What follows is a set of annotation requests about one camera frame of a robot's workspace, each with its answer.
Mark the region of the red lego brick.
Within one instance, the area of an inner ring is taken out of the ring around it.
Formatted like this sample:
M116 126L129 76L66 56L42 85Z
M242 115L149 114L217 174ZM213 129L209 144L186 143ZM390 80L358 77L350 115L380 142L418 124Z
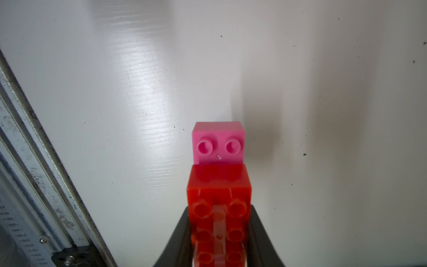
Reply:
M186 192L195 266L245 266L252 193L246 166L194 165Z

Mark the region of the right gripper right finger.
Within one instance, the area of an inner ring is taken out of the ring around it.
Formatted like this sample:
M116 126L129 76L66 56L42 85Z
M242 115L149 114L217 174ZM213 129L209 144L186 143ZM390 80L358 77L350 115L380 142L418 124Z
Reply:
M248 267L285 267L253 205L248 223L246 254Z

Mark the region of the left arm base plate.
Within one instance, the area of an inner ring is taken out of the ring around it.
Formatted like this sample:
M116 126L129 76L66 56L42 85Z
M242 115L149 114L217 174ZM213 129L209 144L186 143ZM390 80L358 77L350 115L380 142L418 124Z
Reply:
M57 267L106 267L95 247L65 248L52 254L51 260Z

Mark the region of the pink small lego brick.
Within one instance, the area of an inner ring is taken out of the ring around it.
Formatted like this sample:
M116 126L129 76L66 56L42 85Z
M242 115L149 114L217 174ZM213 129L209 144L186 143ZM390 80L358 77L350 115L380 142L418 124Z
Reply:
M243 164L245 130L238 121L197 122L192 130L193 163Z

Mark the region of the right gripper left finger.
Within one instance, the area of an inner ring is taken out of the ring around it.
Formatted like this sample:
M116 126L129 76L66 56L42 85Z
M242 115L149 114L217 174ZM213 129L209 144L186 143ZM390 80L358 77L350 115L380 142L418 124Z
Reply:
M191 224L186 207L154 267L192 267L192 259Z

